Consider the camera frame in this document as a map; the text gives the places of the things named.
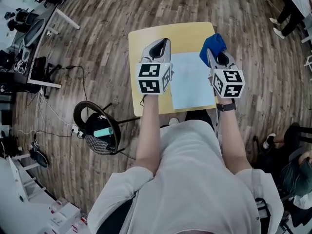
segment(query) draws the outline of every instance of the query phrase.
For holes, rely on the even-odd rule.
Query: power strip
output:
[[[79,131],[78,126],[73,126],[72,132],[76,133],[78,138],[79,138],[79,136],[80,136],[80,138],[82,138],[83,132]]]

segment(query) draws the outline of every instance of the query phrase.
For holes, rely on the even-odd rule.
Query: shirt sleeve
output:
[[[153,178],[153,173],[143,167],[132,167],[123,173],[113,173],[88,215],[91,233],[96,234],[101,224],[115,209],[131,199]]]
[[[300,209],[309,209],[312,207],[312,192],[306,194],[302,197],[295,196],[292,202],[295,206],[299,207]]]
[[[260,169],[245,169],[236,176],[248,187],[254,199],[265,200],[271,214],[268,234],[275,234],[282,219],[284,208],[271,174]]]

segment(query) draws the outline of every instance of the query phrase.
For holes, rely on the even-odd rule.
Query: light blue paper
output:
[[[171,55],[174,74],[170,83],[174,109],[215,105],[215,96],[208,80],[210,68],[199,52]]]

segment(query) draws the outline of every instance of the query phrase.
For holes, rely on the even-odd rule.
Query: foot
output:
[[[273,139],[276,136],[276,134],[270,134],[267,136],[267,139],[263,142],[263,149],[269,149],[270,147],[272,147],[274,145],[273,143]]]
[[[179,124],[179,120],[176,117],[172,117],[169,121],[169,126]]]
[[[275,19],[275,18],[270,18],[270,21],[274,24],[276,24],[277,26],[280,26],[281,24]]]
[[[277,34],[279,37],[281,37],[282,39],[284,39],[285,37],[283,36],[283,34],[282,34],[282,32],[281,31],[279,31],[278,29],[276,29],[276,28],[273,28],[273,30],[274,30],[274,33],[275,34]]]

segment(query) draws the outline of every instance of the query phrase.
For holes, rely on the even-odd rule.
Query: turquoise tube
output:
[[[103,137],[103,136],[112,135],[112,134],[113,134],[113,130],[111,127],[104,128],[104,129],[97,130],[97,131],[93,132],[94,137]]]

